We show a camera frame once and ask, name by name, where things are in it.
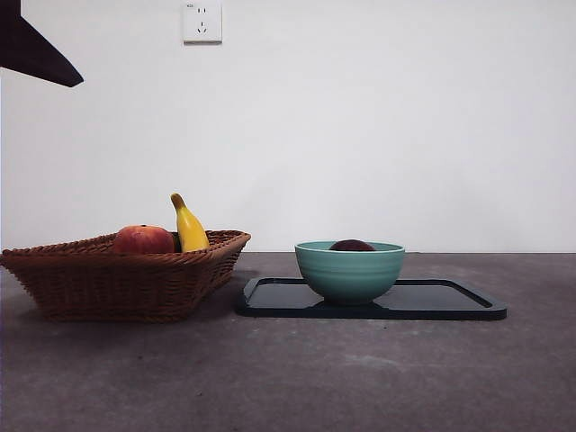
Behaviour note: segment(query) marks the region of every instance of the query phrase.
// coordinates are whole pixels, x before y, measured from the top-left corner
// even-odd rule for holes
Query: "dark red fruit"
[[[348,250],[355,252],[369,252],[374,251],[372,246],[362,240],[340,240],[330,246],[330,250]]]

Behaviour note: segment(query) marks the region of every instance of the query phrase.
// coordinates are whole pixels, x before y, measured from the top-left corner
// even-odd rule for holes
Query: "white wall outlet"
[[[222,3],[201,0],[182,8],[184,43],[222,43]]]

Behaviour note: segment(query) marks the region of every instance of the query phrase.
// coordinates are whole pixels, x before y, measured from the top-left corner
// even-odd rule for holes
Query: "banana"
[[[196,217],[188,210],[178,193],[172,193],[170,200],[176,210],[176,226],[182,245],[182,252],[205,249],[210,245],[206,231]]]

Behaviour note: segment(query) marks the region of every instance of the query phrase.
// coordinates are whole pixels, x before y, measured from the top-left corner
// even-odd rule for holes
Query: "bowl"
[[[330,250],[334,243],[311,241],[294,247],[304,281],[326,301],[369,303],[390,290],[398,279],[404,247],[369,241],[375,251]]]

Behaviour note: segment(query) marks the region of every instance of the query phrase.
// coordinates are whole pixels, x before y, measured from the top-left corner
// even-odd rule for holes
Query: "wicker basket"
[[[206,231],[210,247],[173,254],[115,254],[116,233],[3,251],[0,265],[21,282],[47,320],[166,322],[186,318],[224,285],[250,235]]]

